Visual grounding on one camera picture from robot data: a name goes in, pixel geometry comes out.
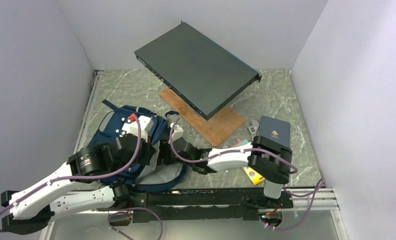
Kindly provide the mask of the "navy blue student backpack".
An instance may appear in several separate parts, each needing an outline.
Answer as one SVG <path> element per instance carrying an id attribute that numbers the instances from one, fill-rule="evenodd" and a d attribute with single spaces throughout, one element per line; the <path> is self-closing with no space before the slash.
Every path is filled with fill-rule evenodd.
<path id="1" fill-rule="evenodd" d="M 168 122 L 164 117 L 139 106 L 117 107 L 106 99 L 102 103 L 111 111 L 105 115 L 91 138 L 88 144 L 90 147 L 104 142 L 121 142 L 122 127 L 127 124 L 127 118 L 132 114 L 138 119 L 146 118 L 148 123 L 140 123 L 141 138 L 147 141 L 141 143 L 135 161 L 124 171 L 100 179 L 101 184 L 109 186 L 119 183 L 133 190 L 157 193 L 167 191 L 183 181 L 189 170 L 187 165 L 161 163 L 162 160 L 167 160 L 165 154 L 171 153 L 167 146 Z"/>

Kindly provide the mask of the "dark blue bottom book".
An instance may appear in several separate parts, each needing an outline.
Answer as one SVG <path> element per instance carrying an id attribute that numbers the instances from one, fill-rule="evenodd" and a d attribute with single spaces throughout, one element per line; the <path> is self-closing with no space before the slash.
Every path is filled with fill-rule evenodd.
<path id="1" fill-rule="evenodd" d="M 261 116 L 260 135 L 287 148 L 291 148 L 291 124 L 288 121 Z"/>

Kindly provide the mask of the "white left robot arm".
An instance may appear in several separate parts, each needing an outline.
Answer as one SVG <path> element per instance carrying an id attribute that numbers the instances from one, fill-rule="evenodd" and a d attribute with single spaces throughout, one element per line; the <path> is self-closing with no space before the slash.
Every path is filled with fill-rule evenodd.
<path id="1" fill-rule="evenodd" d="M 128 188 L 115 180 L 97 190 L 73 195 L 68 192 L 116 177 L 131 165 L 149 164 L 155 153 L 151 143 L 134 134 L 81 148 L 33 186 L 1 194 L 1 205 L 8 215 L 1 219 L 0 232 L 29 235 L 75 213 L 91 209 L 125 209 L 131 203 Z"/>

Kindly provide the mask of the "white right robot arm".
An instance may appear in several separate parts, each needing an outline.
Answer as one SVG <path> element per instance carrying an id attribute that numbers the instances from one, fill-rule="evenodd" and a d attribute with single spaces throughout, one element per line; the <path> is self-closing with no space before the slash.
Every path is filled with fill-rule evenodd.
<path id="1" fill-rule="evenodd" d="M 183 137 L 167 141 L 167 156 L 163 163 L 181 163 L 201 175 L 235 168 L 251 168 L 264 179 L 262 203 L 273 208 L 281 201 L 284 185 L 290 175 L 298 172 L 292 164 L 293 151 L 269 138 L 258 135 L 252 142 L 231 148 L 197 148 Z"/>

